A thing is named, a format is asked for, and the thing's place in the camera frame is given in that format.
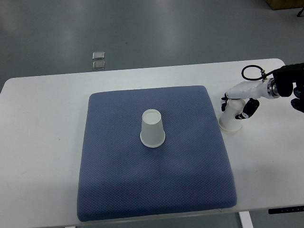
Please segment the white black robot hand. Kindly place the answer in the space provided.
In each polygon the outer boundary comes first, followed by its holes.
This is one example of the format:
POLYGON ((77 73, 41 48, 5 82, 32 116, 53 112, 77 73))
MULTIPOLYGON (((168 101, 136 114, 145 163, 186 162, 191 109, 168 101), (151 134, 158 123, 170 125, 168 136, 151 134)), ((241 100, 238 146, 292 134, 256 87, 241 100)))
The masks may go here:
POLYGON ((247 99, 242 112, 235 116, 235 119, 248 119, 258 109, 260 103, 258 98, 265 97, 267 99, 276 98, 276 84, 273 78, 261 81, 244 81, 241 82, 225 93, 225 97, 221 98, 221 111, 224 112, 228 103, 228 99, 247 99))

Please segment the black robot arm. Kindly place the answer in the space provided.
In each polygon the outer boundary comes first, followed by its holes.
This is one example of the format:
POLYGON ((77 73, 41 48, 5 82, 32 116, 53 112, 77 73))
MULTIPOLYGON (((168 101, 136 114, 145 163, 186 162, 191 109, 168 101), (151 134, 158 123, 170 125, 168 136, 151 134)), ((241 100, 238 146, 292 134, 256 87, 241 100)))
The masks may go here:
POLYGON ((291 95, 295 95, 290 102, 291 106, 299 112, 304 111, 303 63, 282 66, 269 73, 258 65, 248 65, 242 69, 241 76, 245 81, 229 89, 221 98, 222 112, 226 110, 229 101, 247 99, 242 111, 235 115, 235 119, 248 119, 258 109, 259 98, 277 99, 291 95), (260 77, 248 78, 245 76, 245 70, 252 67, 260 70, 260 77))

